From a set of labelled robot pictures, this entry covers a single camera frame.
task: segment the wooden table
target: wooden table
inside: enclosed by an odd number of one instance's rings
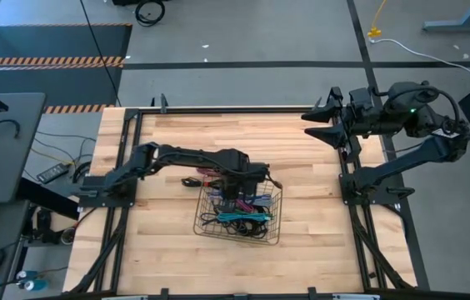
[[[103,112],[91,174],[114,167],[123,114],[123,108]],[[189,167],[165,167],[138,184],[118,294],[159,294],[161,288],[171,294],[306,293],[308,287],[319,293],[362,292],[352,225],[338,185],[338,153],[303,133],[317,126],[298,113],[147,115],[140,143],[206,151],[236,148],[254,162],[270,163],[272,176],[283,185],[281,236],[276,246],[260,246],[195,235],[199,189],[182,186],[180,179],[199,175]],[[363,165],[384,162],[378,137],[360,142]],[[400,218],[379,206],[372,207],[372,215],[383,254],[414,285]],[[77,230],[65,291],[99,254],[105,217],[106,208],[100,208]],[[104,288],[113,266],[108,261]],[[372,285],[377,286],[375,279]]]

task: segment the concrete floor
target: concrete floor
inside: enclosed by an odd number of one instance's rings
[[[132,7],[114,7],[103,0],[84,1],[93,23],[134,23]],[[368,31],[379,3],[355,1],[363,31]],[[166,6],[167,15],[156,27],[133,27],[127,63],[362,60],[343,0],[172,0]],[[423,21],[457,19],[469,7],[470,0],[391,1],[378,26],[385,38],[397,38],[420,52],[470,61],[470,34],[428,34],[421,30]],[[84,22],[77,0],[0,2],[1,24]],[[369,45],[368,51],[373,62],[423,60],[392,44]],[[455,68],[381,68],[374,72],[381,90],[396,81],[429,80],[456,99],[470,92],[470,75]],[[367,84],[362,68],[125,70],[119,96],[124,106],[146,106],[160,93],[167,95],[172,106],[312,104],[326,96],[331,86],[339,86],[346,93]],[[449,113],[444,101],[434,107],[440,113]],[[44,115],[40,128],[94,137],[99,118],[98,113]],[[41,139],[76,154],[81,142],[73,138]],[[400,134],[394,142],[396,148],[404,148],[418,141]],[[36,174],[53,164],[33,154],[27,170]],[[424,165],[403,176],[406,185],[417,190],[410,203],[431,289],[470,293],[470,144],[459,162]],[[50,186],[60,190],[65,182]],[[44,258],[52,258],[52,266],[44,265]],[[37,249],[28,254],[28,260],[29,267],[58,268],[68,263],[67,248]],[[44,292],[26,295],[9,288],[5,298],[57,294],[63,277],[64,272],[55,274],[55,284]]]

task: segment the desk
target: desk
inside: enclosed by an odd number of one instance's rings
[[[27,220],[29,204],[36,203],[60,212],[70,218],[78,218],[77,204],[65,197],[22,178],[22,172],[33,137],[43,113],[43,93],[0,94],[0,100],[9,106],[0,112],[0,120],[19,122],[19,138],[14,138],[15,127],[11,123],[0,124],[0,248],[19,241]],[[26,249],[8,247],[6,258],[0,267],[0,283],[14,278],[16,266],[22,267]],[[0,299],[4,287],[0,287]]]
[[[104,175],[115,166],[124,112],[105,109],[92,175]],[[199,175],[188,167],[165,167],[137,186],[117,294],[159,294],[161,288],[169,288],[170,294],[306,293],[308,287],[319,293],[362,292],[348,207],[338,185],[338,154],[303,133],[319,125],[301,120],[300,113],[145,116],[140,143],[206,151],[236,148],[254,162],[270,163],[272,176],[284,187],[281,236],[277,246],[258,246],[195,235],[198,189],[183,187],[180,178]],[[384,162],[377,137],[361,144],[363,165]],[[77,230],[64,291],[78,284],[99,254],[106,213],[99,208]],[[414,285],[400,218],[378,206],[372,207],[372,215],[382,252]],[[108,288],[111,261],[103,289]],[[367,261],[373,270],[372,259]]]

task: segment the orange and black striped tape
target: orange and black striped tape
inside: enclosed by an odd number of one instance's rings
[[[107,64],[123,63],[122,57],[103,57]],[[54,66],[103,64],[100,57],[0,57],[0,66]]]
[[[0,27],[69,27],[69,26],[88,26],[87,23],[70,24],[0,24]],[[131,23],[91,23],[91,26],[132,26]]]
[[[99,113],[104,108],[114,108],[113,104],[48,106],[44,113]]]
[[[122,63],[106,63],[106,66],[124,68],[124,65]],[[103,68],[103,63],[91,63],[91,64],[83,64],[83,65],[0,67],[0,71],[58,70],[58,69],[75,69],[75,68]]]

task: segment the black wire basket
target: black wire basket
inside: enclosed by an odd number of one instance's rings
[[[265,180],[255,194],[226,199],[218,188],[219,177],[206,176],[194,218],[194,233],[245,243],[275,245],[279,242],[282,189]]]

